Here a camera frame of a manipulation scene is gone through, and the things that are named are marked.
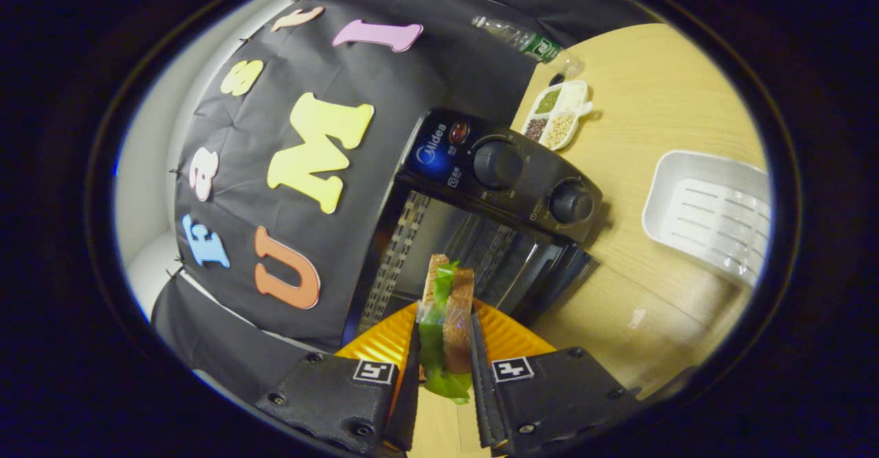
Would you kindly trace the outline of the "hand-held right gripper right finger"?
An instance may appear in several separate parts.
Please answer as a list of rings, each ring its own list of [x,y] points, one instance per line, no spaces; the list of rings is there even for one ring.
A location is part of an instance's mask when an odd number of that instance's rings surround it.
[[[571,454],[643,408],[584,348],[555,348],[481,301],[470,338],[479,438],[494,456]]]

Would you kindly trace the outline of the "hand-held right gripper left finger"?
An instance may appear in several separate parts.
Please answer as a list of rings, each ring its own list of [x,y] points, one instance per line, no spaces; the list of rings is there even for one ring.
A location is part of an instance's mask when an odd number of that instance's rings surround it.
[[[336,354],[306,354],[255,407],[339,454],[406,455],[420,391],[418,311],[420,304],[396,311]]]

